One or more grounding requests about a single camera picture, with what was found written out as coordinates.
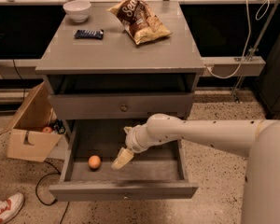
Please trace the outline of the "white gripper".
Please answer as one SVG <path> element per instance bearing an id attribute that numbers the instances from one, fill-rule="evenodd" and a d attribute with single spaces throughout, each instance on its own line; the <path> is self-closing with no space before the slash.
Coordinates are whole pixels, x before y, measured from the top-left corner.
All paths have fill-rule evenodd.
<path id="1" fill-rule="evenodd" d="M 134 153 L 147 151 L 153 145 L 153 139 L 148 134 L 146 125 L 126 126 L 123 130 L 126 133 L 125 144 L 127 148 L 120 149 L 111 165 L 113 170 L 121 169 L 133 159 Z"/>

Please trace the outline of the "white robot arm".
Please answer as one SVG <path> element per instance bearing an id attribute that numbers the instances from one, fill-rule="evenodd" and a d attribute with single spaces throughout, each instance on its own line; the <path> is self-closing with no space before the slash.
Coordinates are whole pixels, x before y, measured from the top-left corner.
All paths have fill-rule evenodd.
<path id="1" fill-rule="evenodd" d="M 182 120 L 155 114 L 125 129 L 118 170 L 136 153 L 176 140 L 247 157 L 241 224 L 280 224 L 280 120 Z"/>

